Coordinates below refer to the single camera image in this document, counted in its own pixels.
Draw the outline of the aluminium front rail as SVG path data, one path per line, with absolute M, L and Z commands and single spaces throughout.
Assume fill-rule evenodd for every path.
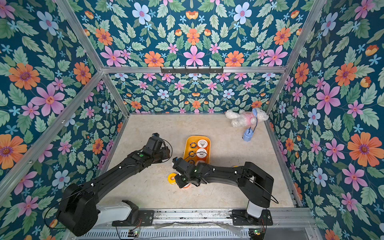
M 232 210 L 240 209 L 141 209 L 155 211 L 153 224 L 148 227 L 160 225 L 186 225 L 198 226 L 209 224 L 233 225 L 231 219 Z M 244 228 L 313 228 L 316 227 L 315 219 L 312 218 L 308 208 L 271 208 L 269 209 L 273 219 L 272 226 L 235 226 Z M 95 227 L 112 226 L 113 221 L 123 220 L 119 217 L 119 210 L 101 211 L 98 220 L 86 220 L 85 227 L 76 228 L 82 235 Z

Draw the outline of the black wall hook rail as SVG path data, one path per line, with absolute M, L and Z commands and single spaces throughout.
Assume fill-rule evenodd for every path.
M 166 67 L 160 68 L 162 74 L 222 74 L 224 68 L 217 67 Z

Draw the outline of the yellow plastic storage box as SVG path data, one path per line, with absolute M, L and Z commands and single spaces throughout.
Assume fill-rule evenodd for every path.
M 196 149 L 191 149 L 190 148 L 190 143 L 191 142 L 196 142 L 198 143 L 198 141 L 200 139 L 205 139 L 209 142 L 209 146 L 206 148 L 207 152 L 208 152 L 208 156 L 205 158 L 205 159 L 198 159 L 196 156 L 194 158 L 189 158 L 188 157 L 188 154 L 190 151 L 194 151 L 196 152 L 198 149 L 200 149 L 199 147 L 197 147 Z M 184 152 L 184 160 L 190 164 L 194 164 L 194 165 L 197 165 L 198 163 L 206 163 L 206 164 L 209 164 L 210 161 L 211 161 L 211 158 L 210 158 L 210 154 L 211 154 L 211 140 L 208 138 L 208 137 L 205 137 L 205 136 L 190 136 L 187 138 L 187 141 L 186 141 L 186 146 L 185 146 L 185 152 Z

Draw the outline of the yellow black tape roll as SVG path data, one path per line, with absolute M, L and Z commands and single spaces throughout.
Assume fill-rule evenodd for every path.
M 198 144 L 196 142 L 191 142 L 190 143 L 190 148 L 191 149 L 196 149 L 198 147 Z
M 189 158 L 194 158 L 195 156 L 196 156 L 196 152 L 194 152 L 194 151 L 190 151 L 188 154 Z

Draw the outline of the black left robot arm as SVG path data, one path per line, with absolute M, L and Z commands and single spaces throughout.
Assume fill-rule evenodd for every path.
M 172 150 L 170 143 L 154 133 L 143 148 L 128 154 L 121 163 L 104 174 L 81 185 L 69 185 L 59 203 L 56 214 L 58 222 L 77 237 L 86 234 L 94 226 L 109 222 L 139 224 L 139 208 L 131 201 L 101 205 L 100 200 L 126 179 L 153 164 L 168 161 Z

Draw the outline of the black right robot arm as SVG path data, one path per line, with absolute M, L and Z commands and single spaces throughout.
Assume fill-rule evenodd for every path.
M 179 188 L 191 184 L 225 184 L 238 187 L 249 200 L 247 215 L 260 219 L 263 211 L 268 209 L 273 199 L 274 178 L 252 162 L 245 162 L 239 167 L 217 167 L 206 163 L 193 165 L 182 158 L 173 159 L 173 169 Z

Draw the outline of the white plush toy pink shirt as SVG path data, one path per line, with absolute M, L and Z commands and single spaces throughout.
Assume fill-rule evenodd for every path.
M 254 108 L 250 112 L 240 110 L 238 113 L 228 110 L 225 116 L 231 120 L 231 125 L 234 128 L 250 127 L 269 119 L 267 113 L 260 108 Z

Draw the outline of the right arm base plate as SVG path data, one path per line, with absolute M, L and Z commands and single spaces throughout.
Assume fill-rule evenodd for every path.
M 272 226 L 273 219 L 271 212 L 267 209 L 262 210 L 259 218 L 252 217 L 245 209 L 232 210 L 231 219 L 234 226 Z

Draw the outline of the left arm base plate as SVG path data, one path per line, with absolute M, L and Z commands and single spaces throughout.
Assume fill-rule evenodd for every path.
M 151 226 L 154 220 L 155 211 L 140 210 L 139 207 L 129 200 L 122 200 L 124 207 L 130 207 L 130 213 L 127 217 L 120 221 L 113 221 L 114 227 L 141 227 Z

